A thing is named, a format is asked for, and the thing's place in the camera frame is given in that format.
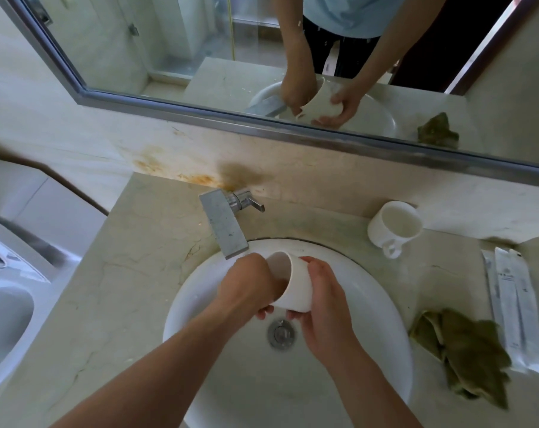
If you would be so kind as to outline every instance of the person's left hand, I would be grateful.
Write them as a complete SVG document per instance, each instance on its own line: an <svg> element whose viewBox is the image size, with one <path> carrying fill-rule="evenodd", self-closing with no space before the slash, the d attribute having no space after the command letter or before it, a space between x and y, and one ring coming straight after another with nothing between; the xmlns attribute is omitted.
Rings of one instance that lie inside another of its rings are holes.
<svg viewBox="0 0 539 428"><path fill-rule="evenodd" d="M270 303L276 301L287 287L287 281L273 276L264 257L252 253L236 260L236 263L218 287L218 302L227 308L244 314L245 322L252 316L260 320L273 312Z"/></svg>
<svg viewBox="0 0 539 428"><path fill-rule="evenodd" d="M343 104L343 112L335 117L321 116L318 119L313 120L311 124L325 128L340 128L357 113L361 99L366 94L367 90L368 89L363 87L360 83L352 80L339 92L331 96L331 103L333 105L339 103Z"/></svg>

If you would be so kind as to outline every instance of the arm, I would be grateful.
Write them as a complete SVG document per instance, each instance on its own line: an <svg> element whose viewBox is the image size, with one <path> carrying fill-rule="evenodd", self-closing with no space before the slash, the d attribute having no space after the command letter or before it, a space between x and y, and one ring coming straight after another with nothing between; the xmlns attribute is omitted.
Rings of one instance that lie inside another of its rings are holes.
<svg viewBox="0 0 539 428"><path fill-rule="evenodd" d="M284 289L260 255L238 259L201 314L52 428L178 427L226 342Z"/></svg>
<svg viewBox="0 0 539 428"><path fill-rule="evenodd" d="M281 37L286 48L287 71L281 97L294 115L317 93L313 58L303 34L303 0L273 0Z"/></svg>
<svg viewBox="0 0 539 428"><path fill-rule="evenodd" d="M333 270L321 260L309 261L313 284L311 312L289 311L301 322L309 350L325 366L356 428L422 428L380 368L363 350L351 324L345 292Z"/></svg>
<svg viewBox="0 0 539 428"><path fill-rule="evenodd" d="M404 0L359 74L331 99L332 103L343 103L343 112L337 117L321 117L318 124L339 127L349 121L363 96L428 30L445 1Z"/></svg>

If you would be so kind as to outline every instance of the forearm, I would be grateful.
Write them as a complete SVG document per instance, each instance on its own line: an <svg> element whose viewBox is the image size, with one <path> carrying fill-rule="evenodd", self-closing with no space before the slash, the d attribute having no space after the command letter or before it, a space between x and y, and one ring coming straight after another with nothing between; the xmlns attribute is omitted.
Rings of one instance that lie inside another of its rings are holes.
<svg viewBox="0 0 539 428"><path fill-rule="evenodd" d="M239 312L210 304L52 428L178 427L225 343L242 323Z"/></svg>
<svg viewBox="0 0 539 428"><path fill-rule="evenodd" d="M295 51L300 43L307 44L303 34L303 0L273 0L273 8L286 54Z"/></svg>
<svg viewBox="0 0 539 428"><path fill-rule="evenodd" d="M357 75L367 89L373 86L432 25L446 0L404 0Z"/></svg>
<svg viewBox="0 0 539 428"><path fill-rule="evenodd" d="M342 353L328 371L355 428L422 428L360 346Z"/></svg>

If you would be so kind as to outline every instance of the toilet tank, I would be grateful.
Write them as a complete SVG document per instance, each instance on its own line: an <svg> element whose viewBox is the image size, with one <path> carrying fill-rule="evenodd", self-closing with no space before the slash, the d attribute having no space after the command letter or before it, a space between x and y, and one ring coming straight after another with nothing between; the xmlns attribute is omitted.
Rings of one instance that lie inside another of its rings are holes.
<svg viewBox="0 0 539 428"><path fill-rule="evenodd" d="M81 259L105 218L44 172L0 160L0 223L31 246Z"/></svg>

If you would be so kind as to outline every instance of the sink drain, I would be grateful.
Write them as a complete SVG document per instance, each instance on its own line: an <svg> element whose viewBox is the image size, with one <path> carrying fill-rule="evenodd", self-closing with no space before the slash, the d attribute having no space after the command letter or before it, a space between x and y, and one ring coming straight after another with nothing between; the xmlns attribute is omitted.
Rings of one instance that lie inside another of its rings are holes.
<svg viewBox="0 0 539 428"><path fill-rule="evenodd" d="M295 329L284 318L276 320L268 327L268 341L277 350L287 350L295 342Z"/></svg>

